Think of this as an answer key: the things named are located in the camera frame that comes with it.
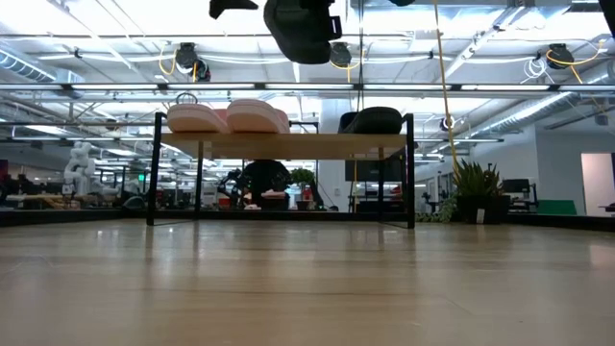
cable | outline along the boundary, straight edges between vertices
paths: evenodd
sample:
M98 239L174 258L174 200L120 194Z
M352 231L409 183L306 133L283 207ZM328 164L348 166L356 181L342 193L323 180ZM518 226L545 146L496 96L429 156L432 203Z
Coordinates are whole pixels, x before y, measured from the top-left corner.
M164 53L165 46L166 46L166 43L163 44L162 48L160 49L160 58L158 60L158 66L160 67L160 71L162 71L162 73L164 73L167 76L170 76L173 74L173 72L175 72L175 60L177 59L177 49L173 52L173 66L171 67L171 72L168 72L167 70L164 69L164 66L162 66L162 53Z
M451 144L451 152L453 154L453 171L457 174L457 150L455 149L455 136L453 135L453 120L451 119L451 113L449 112L449 94L446 88L446 73L444 71L444 59L442 58L442 38L440 35L440 19L438 13L438 0L433 0L433 8L435 10L435 31L438 38L438 56L440 61L440 73L442 81L442 91L444 92L444 112L446 113L446 123L449 133L449 144Z
M579 76L579 74L578 74L578 72L577 72L577 69L576 69L573 65L571 65L571 66L570 66L570 69L571 69L571 70L573 71L573 73L575 74L575 77L577 77L578 82L579 82L580 84L583 84L583 80L580 78L580 76Z
M350 83L350 71L357 68L359 65L361 65L361 61L363 60L363 58L365 57L365 52L361 52L361 58L358 60L358 62L354 65L354 66L349 66L349 67L342 67L342 66L338 66L336 64L334 64L333 62L331 62L331 65L335 68L339 68L339 69L343 69L346 70L346 74L348 76L348 83Z
M547 59L549 59L552 62L557 62L559 64L566 65L566 66L578 66L578 65L582 65L584 63L588 63L588 62L594 61L598 57L598 55L600 54L600 50L602 48L603 48L603 42L601 41L600 44L598 45L598 50L596 51L596 54L593 57L591 57L591 58L589 58L587 60L584 60L582 62L561 62L559 60L555 60L555 59L551 58L551 53L553 52L553 50L551 50L551 49L547 52Z

pink cushion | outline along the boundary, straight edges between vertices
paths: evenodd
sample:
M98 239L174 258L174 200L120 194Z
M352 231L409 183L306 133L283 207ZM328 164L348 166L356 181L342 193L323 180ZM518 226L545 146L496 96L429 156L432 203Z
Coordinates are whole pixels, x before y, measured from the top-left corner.
M287 134L288 117L259 100L236 100L227 109L227 124L234 133Z
M175 105L167 112L167 125L174 133L204 132L227 134L226 112L204 105Z

wooden tabletop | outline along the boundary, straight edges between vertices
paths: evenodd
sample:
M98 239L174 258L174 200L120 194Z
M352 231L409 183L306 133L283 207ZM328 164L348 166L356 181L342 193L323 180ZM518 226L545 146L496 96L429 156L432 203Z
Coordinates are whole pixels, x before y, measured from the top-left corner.
M206 159L380 160L406 145L403 135L165 134L162 143Z

ceiling light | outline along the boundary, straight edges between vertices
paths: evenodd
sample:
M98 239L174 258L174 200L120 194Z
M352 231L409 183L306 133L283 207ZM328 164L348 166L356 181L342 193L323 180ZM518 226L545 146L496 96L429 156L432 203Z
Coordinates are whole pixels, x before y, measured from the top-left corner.
M441 85L394 85L394 84L374 84L365 85L365 90L441 90Z
M108 152L115 154L115 155L119 155L119 156L136 156L138 155L137 153L130 151L130 150L124 150L124 149L105 149Z
M66 131L55 126L44 126L44 125L29 125L26 128L30 130L40 131L49 135L65 135Z
M135 84L135 85L123 85L123 84L110 84L110 85L89 85L89 84L75 84L72 85L75 90L154 90L157 89L157 85L152 84Z
M500 138L483 138L483 139L456 139L455 145L458 143L497 143L503 142L503 139Z
M170 84L167 86L173 90L231 90L231 89L253 89L254 84L218 84L218 83L183 83Z
M52 84L0 84L0 90L62 90L62 86Z
M415 142L419 143L444 143L447 139L444 138L414 138Z
M350 84L301 84L301 83L285 83L285 84L266 84L267 89L279 90L352 90L355 86Z
M462 86L461 90L479 91L544 91L551 86L517 86L517 85L469 85Z
M68 140L112 141L111 137L69 137Z
M560 86L560 91L615 91L615 86Z
M37 137L37 136L31 136L31 137L11 137L12 140L60 140L60 138L58 137Z

ceiling duct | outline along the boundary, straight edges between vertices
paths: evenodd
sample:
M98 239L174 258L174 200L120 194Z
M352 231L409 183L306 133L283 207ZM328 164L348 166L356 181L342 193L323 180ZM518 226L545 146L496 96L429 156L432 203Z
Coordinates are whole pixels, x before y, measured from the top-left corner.
M62 68L42 66L29 56L19 53L7 45L0 44L0 67L7 69L35 83L83 83L85 80L73 71ZM60 96L77 99L83 96L82 91L58 91Z
M588 85L615 84L615 61L606 62L590 69L583 73L583 79ZM481 124L476 130L473 130L471 134L461 136L486 136L493 132L506 133L519 130L538 120L569 109L571 104L574 105L580 98L577 92L567 91L539 100L526 101L494 116Z
M0 45L0 67L37 83L56 82L56 76L45 71L38 63L30 62L21 54L5 45Z

